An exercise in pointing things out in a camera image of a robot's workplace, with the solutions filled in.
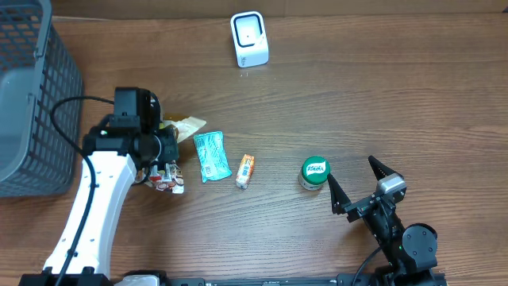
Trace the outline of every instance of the plastic cup with green lid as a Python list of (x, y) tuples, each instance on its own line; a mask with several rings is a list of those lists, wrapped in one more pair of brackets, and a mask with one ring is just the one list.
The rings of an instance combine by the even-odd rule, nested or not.
[(312, 156), (305, 160), (298, 174), (298, 182), (309, 191), (317, 191), (325, 184), (330, 174), (330, 164), (320, 156)]

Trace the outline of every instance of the laundry basket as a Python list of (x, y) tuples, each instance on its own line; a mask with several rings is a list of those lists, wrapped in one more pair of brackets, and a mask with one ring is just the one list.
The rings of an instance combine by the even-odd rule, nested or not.
[[(71, 184), (75, 151), (49, 113), (57, 101), (82, 95), (83, 80), (51, 18), (49, 0), (0, 0), (0, 197), (54, 195)], [(81, 104), (56, 112), (74, 141)]]

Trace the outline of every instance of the wooden table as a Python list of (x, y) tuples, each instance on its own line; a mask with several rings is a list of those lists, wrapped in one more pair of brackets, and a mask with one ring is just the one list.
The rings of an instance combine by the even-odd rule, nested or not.
[[(331, 213), (329, 189), (296, 176), (329, 159), (352, 200), (375, 190), (369, 154), (405, 175), (398, 216), (439, 234), (450, 285), (506, 285), (508, 17), (457, 14), (266, 20), (268, 65), (239, 69), (229, 20), (57, 23), (87, 95), (154, 91), (164, 109), (221, 130), (229, 165), (256, 156), (247, 191), (201, 182), (180, 145), (184, 195), (134, 187), (114, 239), (114, 277), (164, 269), (206, 279), (335, 276), (376, 247), (362, 222)], [(87, 102), (83, 132), (110, 106)], [(64, 228), (60, 197), (0, 200), (0, 284), (39, 272)], [(385, 264), (378, 256), (368, 267)]]

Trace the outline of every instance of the logo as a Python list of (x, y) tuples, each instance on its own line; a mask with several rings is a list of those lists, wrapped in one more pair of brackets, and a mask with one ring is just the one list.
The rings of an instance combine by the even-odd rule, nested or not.
[(322, 174), (326, 170), (326, 162), (313, 163), (307, 166), (307, 175)]

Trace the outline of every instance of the light blue snack package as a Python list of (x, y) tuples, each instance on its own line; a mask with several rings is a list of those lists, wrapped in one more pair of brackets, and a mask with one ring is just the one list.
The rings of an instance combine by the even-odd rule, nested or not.
[(231, 176), (228, 159), (225, 157), (224, 135), (221, 131), (194, 135), (194, 144), (201, 163), (203, 183)]

